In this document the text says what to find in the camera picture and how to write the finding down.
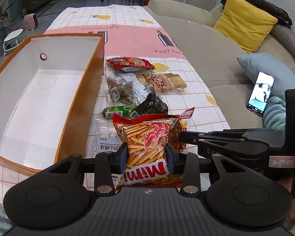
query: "barcode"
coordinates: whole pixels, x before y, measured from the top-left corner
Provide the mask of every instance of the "barcode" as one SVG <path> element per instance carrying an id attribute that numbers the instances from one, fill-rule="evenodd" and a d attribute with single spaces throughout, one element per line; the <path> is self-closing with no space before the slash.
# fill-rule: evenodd
<path id="1" fill-rule="evenodd" d="M 115 102 L 118 101 L 118 100 L 120 99 L 120 95 L 119 95 L 119 93 L 118 93 L 117 87 L 113 87 L 113 88 L 111 89 L 111 95 L 112 95 L 112 98 L 113 98 L 113 100 L 114 100 Z"/>
<path id="2" fill-rule="evenodd" d="M 140 115 L 137 113 L 137 111 L 132 111 L 131 114 L 129 114 L 129 116 L 132 119 L 138 118 Z"/>
<path id="3" fill-rule="evenodd" d="M 156 92 L 156 90 L 155 90 L 155 88 L 153 87 L 153 85 L 148 85 L 148 86 L 147 86 L 147 91 L 148 91 L 149 93 L 155 93 L 155 92 Z"/>
<path id="4" fill-rule="evenodd" d="M 106 112 L 106 113 L 105 113 L 105 117 L 106 117 L 106 118 L 112 118 L 112 115 L 113 115 L 114 113 L 115 113 L 115 114 L 118 114 L 118 115 L 120 115 L 120 116 L 122 116 L 122 111 L 114 111 L 114 112 Z"/>

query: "phone screen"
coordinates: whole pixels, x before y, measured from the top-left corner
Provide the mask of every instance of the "phone screen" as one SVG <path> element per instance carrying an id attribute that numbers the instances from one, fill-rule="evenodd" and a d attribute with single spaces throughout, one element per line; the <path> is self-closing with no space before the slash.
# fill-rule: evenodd
<path id="1" fill-rule="evenodd" d="M 257 115 L 262 116 L 270 97 L 273 83 L 274 78 L 272 76 L 260 71 L 246 107 Z"/>

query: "table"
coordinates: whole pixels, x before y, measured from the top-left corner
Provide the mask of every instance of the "table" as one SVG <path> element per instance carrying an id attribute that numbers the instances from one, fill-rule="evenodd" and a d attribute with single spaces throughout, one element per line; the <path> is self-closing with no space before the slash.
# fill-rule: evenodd
<path id="1" fill-rule="evenodd" d="M 15 31 L 9 33 L 8 36 L 4 39 L 4 41 L 3 41 L 3 51 L 4 51 L 3 55 L 4 56 L 6 55 L 7 51 L 14 50 L 17 46 L 19 46 L 18 38 L 22 38 L 22 41 L 24 41 L 23 31 L 24 31 L 23 28 L 15 30 Z M 16 46 L 13 46 L 12 48 L 6 50 L 6 47 L 9 44 L 11 44 L 13 41 L 16 42 Z"/>

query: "sofa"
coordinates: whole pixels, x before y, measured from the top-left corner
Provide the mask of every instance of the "sofa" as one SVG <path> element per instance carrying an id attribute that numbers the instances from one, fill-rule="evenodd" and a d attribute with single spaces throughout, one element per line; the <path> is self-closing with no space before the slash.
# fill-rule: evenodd
<path id="1" fill-rule="evenodd" d="M 172 0 L 150 0 L 144 9 L 165 29 L 210 89 L 231 128 L 261 128 L 262 118 L 246 109 L 254 83 L 237 57 L 247 53 L 213 28 L 223 6 L 211 11 Z M 295 74 L 295 58 L 272 35 L 257 53 L 269 53 Z"/>

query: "mimi snack bag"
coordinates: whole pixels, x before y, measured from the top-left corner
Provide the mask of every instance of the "mimi snack bag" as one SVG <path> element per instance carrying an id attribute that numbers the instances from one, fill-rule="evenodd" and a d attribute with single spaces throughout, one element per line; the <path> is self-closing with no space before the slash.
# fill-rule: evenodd
<path id="1" fill-rule="evenodd" d="M 181 175 L 171 175 L 167 168 L 165 144 L 176 115 L 144 114 L 128 120 L 117 114 L 112 122 L 118 136 L 128 143 L 129 158 L 121 184 L 160 184 L 176 182 Z"/>

